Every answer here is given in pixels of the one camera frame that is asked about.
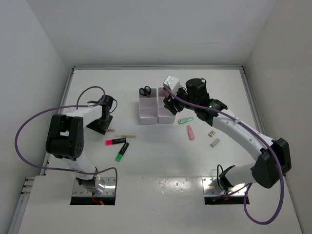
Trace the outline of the black handled scissors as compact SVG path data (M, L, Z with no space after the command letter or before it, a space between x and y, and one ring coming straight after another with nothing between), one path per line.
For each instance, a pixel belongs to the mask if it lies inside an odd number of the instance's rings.
M149 86L141 87L139 88L139 93L144 97L150 97L152 89Z

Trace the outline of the yellow slim highlighter pen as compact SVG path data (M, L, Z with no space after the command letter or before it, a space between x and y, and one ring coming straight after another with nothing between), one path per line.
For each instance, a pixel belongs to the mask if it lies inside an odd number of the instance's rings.
M119 137L119 138L136 138L136 135L127 135L127 134L117 134L114 135L115 137Z

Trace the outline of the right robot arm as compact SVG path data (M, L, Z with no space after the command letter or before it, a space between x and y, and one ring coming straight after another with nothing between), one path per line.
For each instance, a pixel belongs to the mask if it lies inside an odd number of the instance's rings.
M218 176L221 189L227 191L242 183L271 188L292 167L288 142L265 136L239 120L227 105L210 98L206 83L203 78L193 78L183 88L179 79L168 76L163 83L168 94L164 107L173 115L183 109L193 110L200 120L228 135L254 159L254 163L225 169Z

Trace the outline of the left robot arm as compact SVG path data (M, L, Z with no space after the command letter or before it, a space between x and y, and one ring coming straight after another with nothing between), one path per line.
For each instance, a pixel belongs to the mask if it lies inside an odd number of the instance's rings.
M55 114L51 118L46 151L64 161L74 171L78 184L85 189L98 188L100 176L95 174L98 169L83 152L84 129L89 128L104 135L113 119L113 102L113 97L106 96L101 105L90 101L85 108L65 115Z

